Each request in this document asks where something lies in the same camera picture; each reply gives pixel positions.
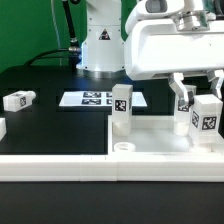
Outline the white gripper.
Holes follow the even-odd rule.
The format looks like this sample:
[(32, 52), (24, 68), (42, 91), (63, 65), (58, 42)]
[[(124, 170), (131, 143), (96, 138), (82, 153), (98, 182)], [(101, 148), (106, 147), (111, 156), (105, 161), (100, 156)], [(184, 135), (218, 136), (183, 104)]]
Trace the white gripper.
[(178, 31), (172, 19), (127, 19), (124, 46), (126, 74), (132, 80), (164, 78), (181, 106), (194, 104), (182, 73), (207, 73), (213, 94), (222, 99), (224, 83), (224, 21), (212, 21), (207, 31)]

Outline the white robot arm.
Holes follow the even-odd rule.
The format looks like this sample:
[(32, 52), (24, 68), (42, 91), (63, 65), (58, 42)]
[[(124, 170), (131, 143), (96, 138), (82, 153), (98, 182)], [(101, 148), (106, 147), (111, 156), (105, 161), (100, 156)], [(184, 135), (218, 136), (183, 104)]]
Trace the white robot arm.
[(182, 80), (206, 76), (214, 95), (224, 82), (224, 20), (203, 0), (136, 0), (121, 38), (121, 0), (86, 0), (87, 38), (78, 66), (101, 77), (124, 70), (133, 80), (168, 79), (191, 104)]

